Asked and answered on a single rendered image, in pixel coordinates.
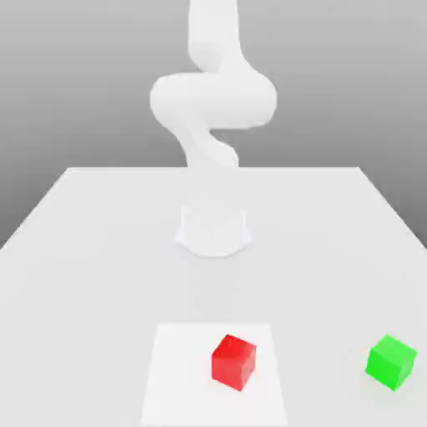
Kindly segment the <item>small red cube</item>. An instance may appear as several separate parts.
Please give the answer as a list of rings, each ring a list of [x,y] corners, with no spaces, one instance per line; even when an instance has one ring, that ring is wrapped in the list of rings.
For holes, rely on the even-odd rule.
[[[255,370],[257,346],[226,334],[211,355],[211,378],[241,392]]]

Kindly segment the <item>small green cube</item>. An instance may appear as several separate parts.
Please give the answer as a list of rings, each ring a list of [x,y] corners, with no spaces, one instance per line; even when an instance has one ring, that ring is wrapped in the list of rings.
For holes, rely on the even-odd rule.
[[[414,348],[386,334],[369,350],[365,372],[396,391],[409,377],[416,356]]]

